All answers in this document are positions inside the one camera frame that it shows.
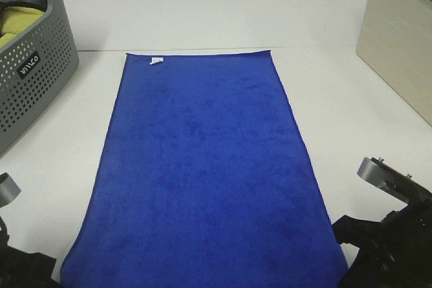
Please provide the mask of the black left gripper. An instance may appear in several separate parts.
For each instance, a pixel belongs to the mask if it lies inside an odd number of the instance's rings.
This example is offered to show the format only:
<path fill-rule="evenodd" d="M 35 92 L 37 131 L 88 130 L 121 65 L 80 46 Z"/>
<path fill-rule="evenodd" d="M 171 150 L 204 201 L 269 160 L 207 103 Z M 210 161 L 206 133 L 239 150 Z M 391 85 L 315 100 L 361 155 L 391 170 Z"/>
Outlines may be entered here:
<path fill-rule="evenodd" d="M 1 287 L 56 287 L 51 278 L 56 259 L 40 252 L 27 253 L 8 245 L 1 219 Z"/>

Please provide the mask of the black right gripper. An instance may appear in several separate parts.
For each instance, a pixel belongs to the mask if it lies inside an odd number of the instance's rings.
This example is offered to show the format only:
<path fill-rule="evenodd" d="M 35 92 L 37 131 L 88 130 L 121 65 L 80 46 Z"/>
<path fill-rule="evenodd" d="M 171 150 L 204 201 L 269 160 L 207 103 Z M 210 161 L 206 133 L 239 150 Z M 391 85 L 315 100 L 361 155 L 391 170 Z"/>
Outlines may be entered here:
<path fill-rule="evenodd" d="M 406 206 L 379 222 L 344 215 L 332 225 L 339 244 L 358 248 L 338 287 L 430 287 L 431 192 L 411 180 L 373 185 Z"/>

